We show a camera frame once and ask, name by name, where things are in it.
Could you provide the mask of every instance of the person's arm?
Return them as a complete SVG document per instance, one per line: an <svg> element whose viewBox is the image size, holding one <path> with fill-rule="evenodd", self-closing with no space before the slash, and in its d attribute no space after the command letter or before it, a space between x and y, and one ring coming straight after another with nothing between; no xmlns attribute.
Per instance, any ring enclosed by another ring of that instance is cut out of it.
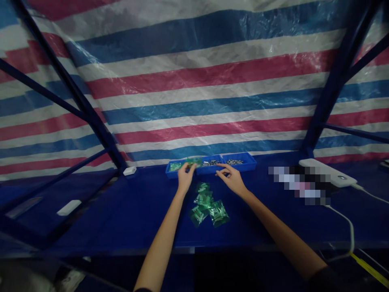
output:
<svg viewBox="0 0 389 292"><path fill-rule="evenodd" d="M228 164L218 164L218 166L222 166L224 169L217 171L216 175L249 205L277 247L305 280L309 280L317 272L327 267L327 264L297 234L246 188L239 171Z"/></svg>
<svg viewBox="0 0 389 292"><path fill-rule="evenodd" d="M140 288L147 288L152 292L159 292L161 290L171 249L173 247L174 234L177 229L182 202L184 201L186 192L192 182L196 164L192 165L188 173L186 173L187 166L188 164L185 163L178 171L177 193L147 252L134 291Z"/></svg>

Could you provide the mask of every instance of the finger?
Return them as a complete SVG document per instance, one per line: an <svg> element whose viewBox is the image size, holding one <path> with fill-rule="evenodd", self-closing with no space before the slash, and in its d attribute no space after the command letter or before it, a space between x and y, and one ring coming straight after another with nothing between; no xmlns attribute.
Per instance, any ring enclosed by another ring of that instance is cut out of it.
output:
<svg viewBox="0 0 389 292"><path fill-rule="evenodd" d="M222 174L231 173L228 169L224 168L220 171Z"/></svg>
<svg viewBox="0 0 389 292"><path fill-rule="evenodd" d="M190 170L189 170L188 173L189 173L191 176L193 175L193 173L194 173L196 167L197 167L197 164L193 164L192 167L190 168Z"/></svg>
<svg viewBox="0 0 389 292"><path fill-rule="evenodd" d="M218 175L218 177L220 177L225 183L227 183L228 181L228 178L222 174L220 171L216 170L216 174Z"/></svg>
<svg viewBox="0 0 389 292"><path fill-rule="evenodd" d="M224 164L224 163L218 163L217 166L224 167L224 168L228 169L229 171L234 171L234 170L236 170L236 169L233 168L231 165Z"/></svg>
<svg viewBox="0 0 389 292"><path fill-rule="evenodd" d="M186 168L188 167L188 163L185 162L184 165L180 168L180 172L185 172Z"/></svg>

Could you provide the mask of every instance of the left hand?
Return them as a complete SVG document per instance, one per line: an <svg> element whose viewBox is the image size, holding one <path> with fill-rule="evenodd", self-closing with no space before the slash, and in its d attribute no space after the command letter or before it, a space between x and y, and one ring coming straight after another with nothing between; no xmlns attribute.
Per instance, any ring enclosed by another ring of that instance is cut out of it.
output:
<svg viewBox="0 0 389 292"><path fill-rule="evenodd" d="M178 171L178 190L177 194L186 195L192 182L193 173L197 167L197 164L193 164L189 172L186 172L188 163L186 162Z"/></svg>

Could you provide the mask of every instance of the forearm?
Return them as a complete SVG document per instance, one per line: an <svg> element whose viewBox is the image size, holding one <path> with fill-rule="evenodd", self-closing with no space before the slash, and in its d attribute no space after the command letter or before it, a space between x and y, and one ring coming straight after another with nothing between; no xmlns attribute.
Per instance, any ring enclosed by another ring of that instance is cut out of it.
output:
<svg viewBox="0 0 389 292"><path fill-rule="evenodd" d="M147 252L134 290L139 288L147 288L152 292L161 290L184 196L185 194L182 193L177 193L174 196L157 235Z"/></svg>
<svg viewBox="0 0 389 292"><path fill-rule="evenodd" d="M327 264L285 223L274 215L251 192L241 198L250 206L259 218L280 251L288 258L299 274L308 280Z"/></svg>

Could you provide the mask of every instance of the dark floor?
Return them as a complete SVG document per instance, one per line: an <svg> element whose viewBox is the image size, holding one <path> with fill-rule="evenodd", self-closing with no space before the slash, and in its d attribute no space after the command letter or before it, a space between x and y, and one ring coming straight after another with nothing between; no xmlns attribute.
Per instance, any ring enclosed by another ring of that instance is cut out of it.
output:
<svg viewBox="0 0 389 292"><path fill-rule="evenodd" d="M369 251L389 267L389 252ZM331 253L324 253L329 258ZM135 285L143 262L142 256L93 258L94 267L104 273L112 283L129 291ZM370 263L384 276L379 267ZM331 264L343 279L351 283L369 285L373 291L387 291L352 258ZM172 255L161 291L307 291L306 284L293 267L278 252L253 252L240 250L228 253L197 253L195 255ZM77 292L118 291L91 277L86 277Z"/></svg>

